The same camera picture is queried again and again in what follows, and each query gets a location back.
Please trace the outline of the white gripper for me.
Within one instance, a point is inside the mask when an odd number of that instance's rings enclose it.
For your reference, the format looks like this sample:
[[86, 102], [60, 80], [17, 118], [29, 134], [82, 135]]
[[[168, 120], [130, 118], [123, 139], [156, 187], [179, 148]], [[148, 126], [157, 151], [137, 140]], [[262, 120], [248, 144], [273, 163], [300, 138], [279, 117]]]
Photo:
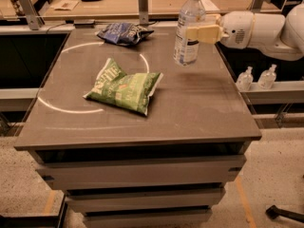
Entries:
[[250, 11], [232, 11], [222, 17], [217, 13], [206, 14], [205, 22], [208, 25], [188, 27], [185, 36], [206, 44], [220, 41], [228, 48], [244, 49], [250, 41], [253, 21], [254, 14]]

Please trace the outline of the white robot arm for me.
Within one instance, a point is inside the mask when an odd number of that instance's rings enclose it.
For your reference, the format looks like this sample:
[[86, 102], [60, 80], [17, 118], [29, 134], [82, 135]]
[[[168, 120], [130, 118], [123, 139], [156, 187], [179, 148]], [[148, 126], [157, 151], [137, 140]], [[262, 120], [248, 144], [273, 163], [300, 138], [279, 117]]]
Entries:
[[254, 48], [278, 60], [296, 61], [304, 56], [304, 5], [295, 6], [287, 16], [232, 11], [223, 16], [208, 14], [206, 25], [189, 26], [187, 39], [227, 48]]

